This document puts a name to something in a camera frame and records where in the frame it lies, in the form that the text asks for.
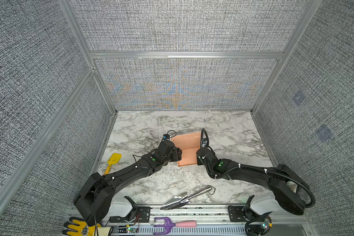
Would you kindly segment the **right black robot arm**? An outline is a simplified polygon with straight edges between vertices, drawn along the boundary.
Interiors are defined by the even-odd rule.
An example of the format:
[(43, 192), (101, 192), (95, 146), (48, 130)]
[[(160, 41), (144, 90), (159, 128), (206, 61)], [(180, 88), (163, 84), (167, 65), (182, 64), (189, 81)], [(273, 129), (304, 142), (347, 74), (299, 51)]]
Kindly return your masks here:
[(198, 165), (204, 165), (212, 179), (239, 180), (270, 190), (270, 196), (256, 198), (252, 195), (248, 198), (242, 213), (249, 221), (279, 210), (303, 215), (306, 208), (316, 203), (309, 185), (286, 165), (257, 167), (230, 159), (218, 159), (209, 146), (200, 147), (196, 156)]

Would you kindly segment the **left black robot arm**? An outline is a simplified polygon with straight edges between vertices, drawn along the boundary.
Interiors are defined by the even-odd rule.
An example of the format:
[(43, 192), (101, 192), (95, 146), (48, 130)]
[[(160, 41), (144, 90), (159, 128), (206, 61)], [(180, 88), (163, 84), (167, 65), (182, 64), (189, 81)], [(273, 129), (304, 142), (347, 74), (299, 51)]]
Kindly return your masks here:
[(90, 175), (74, 199), (74, 205), (88, 226), (94, 226), (109, 212), (112, 198), (133, 182), (151, 176), (169, 162), (182, 159), (182, 150), (169, 139), (143, 155), (134, 164), (107, 175)]

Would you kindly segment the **pink paper box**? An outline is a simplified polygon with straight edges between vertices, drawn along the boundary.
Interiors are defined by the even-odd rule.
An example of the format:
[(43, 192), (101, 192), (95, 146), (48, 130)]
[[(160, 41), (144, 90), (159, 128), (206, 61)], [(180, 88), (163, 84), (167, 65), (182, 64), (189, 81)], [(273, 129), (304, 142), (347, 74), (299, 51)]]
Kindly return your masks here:
[(201, 133), (190, 133), (177, 135), (172, 138), (172, 142), (182, 151), (182, 159), (178, 161), (178, 166), (197, 165), (197, 151), (200, 149)]

